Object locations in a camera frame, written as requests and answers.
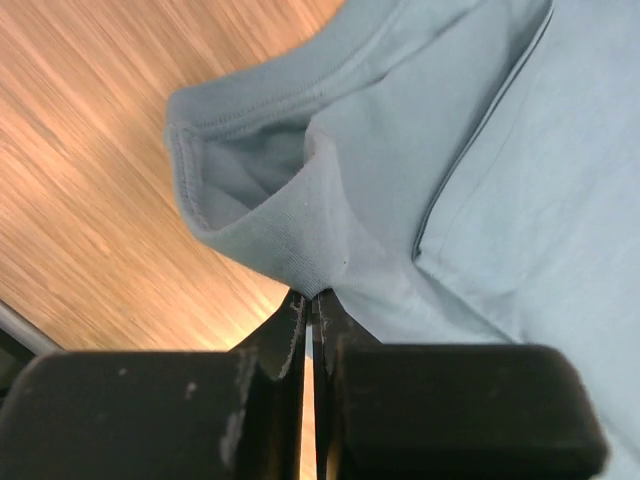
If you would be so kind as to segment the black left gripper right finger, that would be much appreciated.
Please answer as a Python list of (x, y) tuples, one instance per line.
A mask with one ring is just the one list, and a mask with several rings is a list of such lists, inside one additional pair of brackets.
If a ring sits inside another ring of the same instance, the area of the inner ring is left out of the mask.
[(572, 364), (543, 345), (384, 344), (310, 303), (321, 479), (590, 479), (609, 446)]

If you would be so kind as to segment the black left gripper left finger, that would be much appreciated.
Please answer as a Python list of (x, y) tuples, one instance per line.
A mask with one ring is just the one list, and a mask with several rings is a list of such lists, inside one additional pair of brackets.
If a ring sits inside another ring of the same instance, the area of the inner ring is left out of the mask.
[(5, 479), (295, 479), (305, 298), (227, 352), (60, 352), (1, 409)]

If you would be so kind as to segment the light blue t shirt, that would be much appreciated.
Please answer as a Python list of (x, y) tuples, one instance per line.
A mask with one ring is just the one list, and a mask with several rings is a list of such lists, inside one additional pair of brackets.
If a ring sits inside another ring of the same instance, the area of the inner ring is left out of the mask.
[(542, 343), (639, 475), (639, 5), (348, 1), (175, 92), (192, 234), (382, 340)]

